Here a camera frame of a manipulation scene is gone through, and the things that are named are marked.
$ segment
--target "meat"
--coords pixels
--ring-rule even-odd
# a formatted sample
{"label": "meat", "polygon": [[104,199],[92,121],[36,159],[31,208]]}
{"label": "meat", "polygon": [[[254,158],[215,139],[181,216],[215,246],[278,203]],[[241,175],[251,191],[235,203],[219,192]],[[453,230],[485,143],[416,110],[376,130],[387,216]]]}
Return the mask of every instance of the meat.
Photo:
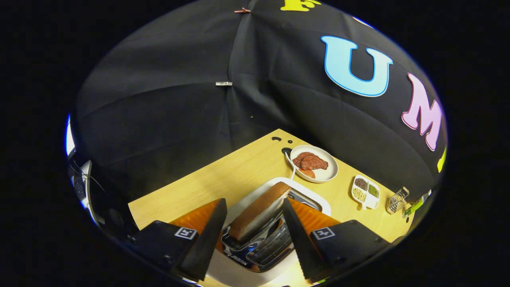
{"label": "meat", "polygon": [[301,161],[301,168],[304,170],[327,169],[327,161],[320,159],[318,156],[306,156]]}
{"label": "meat", "polygon": [[304,157],[308,156],[308,155],[313,155],[315,156],[313,153],[309,153],[309,152],[304,152],[304,153],[300,153],[296,158],[294,158],[292,160],[292,162],[297,166],[297,167],[301,167],[301,161],[303,160]]}
{"label": "meat", "polygon": [[328,167],[327,161],[320,159],[318,156],[310,152],[300,153],[292,160],[292,162],[303,170],[326,170]]}

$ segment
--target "letter u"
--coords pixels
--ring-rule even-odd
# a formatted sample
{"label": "letter u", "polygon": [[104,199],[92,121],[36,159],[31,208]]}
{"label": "letter u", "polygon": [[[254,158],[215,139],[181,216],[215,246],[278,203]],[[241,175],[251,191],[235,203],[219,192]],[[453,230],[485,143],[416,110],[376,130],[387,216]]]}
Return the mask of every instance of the letter u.
{"label": "letter u", "polygon": [[358,45],[334,36],[323,36],[321,40],[326,43],[324,69],[333,82],[365,97],[378,97],[386,92],[390,65],[393,64],[390,57],[377,50],[367,48],[367,53],[374,59],[374,74],[371,80],[365,81],[353,75],[350,70],[352,50],[357,49]]}

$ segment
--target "seeds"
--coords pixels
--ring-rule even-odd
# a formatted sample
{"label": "seeds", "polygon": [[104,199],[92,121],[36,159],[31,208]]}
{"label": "seeds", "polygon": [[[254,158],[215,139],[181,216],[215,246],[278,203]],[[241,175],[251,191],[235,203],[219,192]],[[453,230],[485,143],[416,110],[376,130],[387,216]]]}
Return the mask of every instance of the seeds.
{"label": "seeds", "polygon": [[375,196],[375,197],[378,197],[379,196],[379,191],[377,190],[377,188],[375,188],[375,186],[373,186],[372,184],[369,184],[368,185],[368,193],[370,193],[371,195]]}
{"label": "seeds", "polygon": [[354,188],[354,189],[352,190],[352,195],[353,195],[355,198],[359,199],[359,201],[361,201],[361,202],[365,202],[366,195],[365,195],[365,193],[364,193],[363,191],[361,191],[361,189],[359,189],[359,188]]}
{"label": "seeds", "polygon": [[367,182],[362,178],[356,178],[356,180],[354,180],[354,184],[361,187],[363,190],[367,190]]}

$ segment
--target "black cloth backdrop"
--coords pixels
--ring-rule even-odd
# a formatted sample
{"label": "black cloth backdrop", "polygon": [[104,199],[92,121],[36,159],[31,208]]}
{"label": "black cloth backdrop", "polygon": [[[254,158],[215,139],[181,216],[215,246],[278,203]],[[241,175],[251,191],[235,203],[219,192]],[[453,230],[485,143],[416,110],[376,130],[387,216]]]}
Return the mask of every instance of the black cloth backdrop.
{"label": "black cloth backdrop", "polygon": [[[412,97],[407,73],[423,83],[429,104],[441,103],[419,66],[377,30],[326,4],[309,12],[281,6],[202,0],[140,28],[84,82],[76,146],[129,200],[278,128],[391,190],[406,186],[413,200],[436,186],[445,117],[435,152],[401,119]],[[251,13],[234,13],[241,7]],[[359,46],[351,71],[360,79],[373,74],[365,48],[393,59],[386,93],[361,97],[335,84],[324,71],[325,35]],[[223,81],[233,85],[215,86]]]}

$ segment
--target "spice tray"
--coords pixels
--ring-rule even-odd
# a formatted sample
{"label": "spice tray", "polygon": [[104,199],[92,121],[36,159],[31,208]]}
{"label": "spice tray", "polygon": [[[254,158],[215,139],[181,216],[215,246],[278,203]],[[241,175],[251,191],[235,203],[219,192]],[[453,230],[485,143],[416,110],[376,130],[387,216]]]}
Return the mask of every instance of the spice tray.
{"label": "spice tray", "polygon": [[379,206],[381,192],[377,184],[361,175],[356,175],[352,183],[351,195],[354,200],[361,203],[363,210],[367,207],[375,209]]}

